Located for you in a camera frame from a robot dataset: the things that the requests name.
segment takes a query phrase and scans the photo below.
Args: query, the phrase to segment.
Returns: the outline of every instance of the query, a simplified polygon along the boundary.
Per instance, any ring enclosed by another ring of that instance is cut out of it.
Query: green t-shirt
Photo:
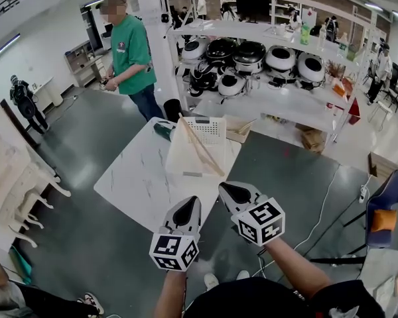
[[[134,64],[147,65],[145,70],[119,84],[120,94],[136,94],[157,82],[146,29],[138,18],[127,15],[122,23],[113,27],[111,47],[115,76]]]

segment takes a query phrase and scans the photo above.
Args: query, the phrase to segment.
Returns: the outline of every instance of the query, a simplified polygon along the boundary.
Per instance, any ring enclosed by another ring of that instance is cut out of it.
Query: white pillar
[[[161,22],[160,0],[139,0],[140,15],[145,24],[149,45],[151,47],[153,65],[157,75],[155,95],[158,103],[169,99],[180,99],[171,59],[170,46],[164,39],[169,23]]]

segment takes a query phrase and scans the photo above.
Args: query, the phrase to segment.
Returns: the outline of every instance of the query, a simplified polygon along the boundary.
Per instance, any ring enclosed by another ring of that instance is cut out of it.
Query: white shelf
[[[299,11],[300,9],[296,6],[288,6],[288,5],[279,5],[276,3],[276,7],[281,7],[281,8],[289,8],[289,7],[294,7],[297,11]]]
[[[257,81],[253,82],[253,88],[258,86],[258,84],[266,85],[268,81],[270,80],[269,77],[265,73],[260,73],[260,83]],[[345,97],[341,97],[340,95],[336,94],[335,91],[330,89],[329,87],[317,87],[314,88],[312,91],[307,91],[303,88],[298,88],[294,83],[290,83],[284,86],[283,89],[289,90],[291,93],[297,93],[298,95],[301,95],[306,98],[313,98],[315,100],[321,101],[323,103],[331,103],[335,106],[341,107],[345,109],[348,106],[348,101],[346,100]],[[212,99],[213,95],[218,94],[216,92],[211,92],[211,91],[205,91],[202,95],[200,95],[199,99]]]
[[[227,114],[243,118],[245,121],[256,119],[255,115],[248,115],[243,109],[233,109],[226,107],[224,104],[220,105],[210,100],[202,100],[192,112],[205,117],[223,117]],[[282,124],[272,119],[263,119],[261,117],[253,123],[251,130],[272,138],[289,142],[298,147],[303,147],[300,137],[301,131],[297,129],[295,127],[295,123],[292,122]]]
[[[284,14],[274,14],[274,16],[275,16],[276,18],[290,19],[290,17],[288,17],[287,15],[284,15]]]
[[[298,92],[290,85],[289,88],[273,89],[264,82],[258,86],[255,81],[249,95],[226,99],[221,105],[223,97],[220,94],[206,91],[201,95],[200,104],[211,102],[215,104],[214,107],[221,107],[221,112],[230,115],[236,115],[234,112],[241,110],[252,119],[260,118],[261,114],[274,115],[323,132],[333,133],[342,111],[337,110],[334,116],[334,110],[325,110],[326,102]]]
[[[338,56],[338,45],[330,41],[325,41],[324,49],[317,47],[318,37],[311,36],[308,45],[300,43],[300,32],[295,32],[291,38],[276,36],[271,30],[270,24],[265,23],[239,23],[237,21],[204,21],[199,27],[192,28],[189,25],[182,26],[169,33],[179,35],[206,35],[221,37],[236,37],[257,41],[264,44],[267,48],[272,45],[286,46],[320,56],[324,60],[345,65],[347,69],[356,73],[360,71],[360,65],[357,62],[351,62],[346,58]]]

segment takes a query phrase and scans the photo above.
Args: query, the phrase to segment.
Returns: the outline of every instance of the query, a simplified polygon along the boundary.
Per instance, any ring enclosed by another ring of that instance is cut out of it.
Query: orange cushion
[[[374,211],[371,231],[372,232],[378,232],[381,230],[393,231],[396,224],[397,224],[396,210],[390,211],[385,209],[377,209]]]

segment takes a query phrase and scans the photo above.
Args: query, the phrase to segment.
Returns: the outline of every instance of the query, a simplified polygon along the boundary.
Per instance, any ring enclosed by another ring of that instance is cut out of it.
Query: rice cooker
[[[221,77],[218,92],[224,97],[234,97],[240,94],[246,84],[246,79],[239,74],[228,70]]]
[[[275,85],[295,82],[295,51],[284,46],[270,47],[265,63],[269,66],[267,75]]]
[[[219,38],[212,41],[206,49],[206,57],[209,62],[222,63],[234,66],[233,54],[237,49],[237,41],[230,38]]]
[[[190,94],[193,97],[200,96],[204,90],[217,91],[218,82],[225,71],[224,66],[211,65],[202,60],[190,71]]]
[[[265,52],[265,46],[259,42],[242,42],[233,54],[236,70],[241,74],[259,73],[263,70]]]
[[[312,89],[322,84],[324,80],[324,61],[319,56],[310,53],[301,53],[298,58],[298,81],[305,89]]]
[[[206,52],[210,40],[208,38],[196,38],[188,42],[181,53],[183,61],[197,60]]]

